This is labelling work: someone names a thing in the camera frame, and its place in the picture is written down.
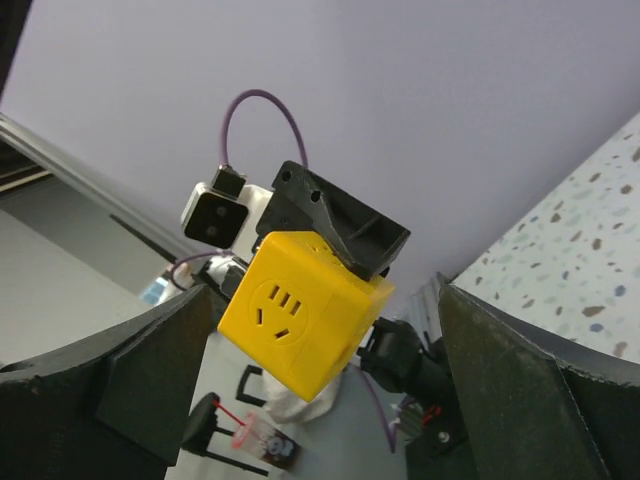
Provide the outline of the yellow cube plug adapter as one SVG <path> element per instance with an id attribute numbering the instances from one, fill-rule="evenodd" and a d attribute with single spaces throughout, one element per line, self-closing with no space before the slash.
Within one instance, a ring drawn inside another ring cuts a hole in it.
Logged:
<path id="1" fill-rule="evenodd" d="M 272 232 L 218 330 L 310 402 L 349 363 L 394 289 L 350 272 L 315 232 Z"/>

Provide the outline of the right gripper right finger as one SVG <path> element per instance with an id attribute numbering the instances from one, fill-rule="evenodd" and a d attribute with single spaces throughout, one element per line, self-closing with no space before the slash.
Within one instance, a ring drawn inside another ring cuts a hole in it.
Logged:
<path id="1" fill-rule="evenodd" d="M 636 479 L 639 366 L 456 286 L 439 315 L 482 479 Z"/>

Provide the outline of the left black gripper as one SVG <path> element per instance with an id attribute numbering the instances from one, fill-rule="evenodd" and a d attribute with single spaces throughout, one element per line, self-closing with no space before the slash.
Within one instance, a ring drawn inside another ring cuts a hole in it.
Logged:
<path id="1" fill-rule="evenodd" d="M 350 272 L 371 280 L 388 274 L 410 236 L 404 226 L 293 161 L 282 164 L 272 187 L 250 263 L 268 234 L 314 231 Z M 233 285 L 230 301 L 249 265 Z M 385 390 L 404 393 L 422 407 L 422 430 L 430 449 L 447 450 L 466 438 L 446 355 L 426 352 L 409 324 L 380 313 L 353 357 Z"/>

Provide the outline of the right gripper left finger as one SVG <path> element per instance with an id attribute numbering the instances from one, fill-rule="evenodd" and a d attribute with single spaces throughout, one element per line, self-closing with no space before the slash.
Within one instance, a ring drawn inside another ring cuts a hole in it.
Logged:
<path id="1" fill-rule="evenodd" d="M 4 479 L 162 479 L 177 463 L 212 329 L 193 287 L 1 370 Z"/>

